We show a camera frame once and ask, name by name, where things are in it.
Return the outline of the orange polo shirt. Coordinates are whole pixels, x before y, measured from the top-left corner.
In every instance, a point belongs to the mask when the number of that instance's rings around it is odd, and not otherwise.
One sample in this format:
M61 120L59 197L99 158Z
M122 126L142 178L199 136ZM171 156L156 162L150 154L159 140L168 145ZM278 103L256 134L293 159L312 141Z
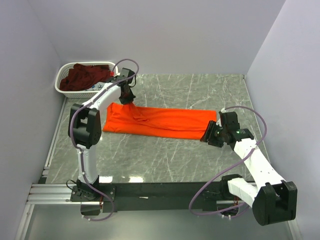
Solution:
M107 108L104 132L148 137L200 140L217 112L112 103Z

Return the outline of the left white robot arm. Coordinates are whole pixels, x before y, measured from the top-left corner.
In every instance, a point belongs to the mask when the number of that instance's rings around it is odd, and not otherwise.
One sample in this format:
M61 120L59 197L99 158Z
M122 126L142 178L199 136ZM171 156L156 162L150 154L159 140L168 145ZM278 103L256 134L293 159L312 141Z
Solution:
M68 135L77 152L79 170L70 198L72 202L113 201L114 190L103 192L100 189L96 163L96 145L102 135L101 111L116 100L123 105L133 102L135 95L130 84L136 82L136 75L128 68L122 68L89 100L72 105Z

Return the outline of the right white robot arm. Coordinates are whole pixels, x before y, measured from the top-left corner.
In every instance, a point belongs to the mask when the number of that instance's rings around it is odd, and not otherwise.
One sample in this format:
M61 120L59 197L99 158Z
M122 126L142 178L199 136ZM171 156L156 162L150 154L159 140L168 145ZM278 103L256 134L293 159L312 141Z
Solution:
M229 145L245 164L255 185L237 174L221 178L219 193L230 200L236 196L252 208L261 226L292 221L296 218L298 188L286 181L269 163L259 149L259 141L247 128L241 128L236 112L219 112L219 120L211 120L201 142L214 147Z

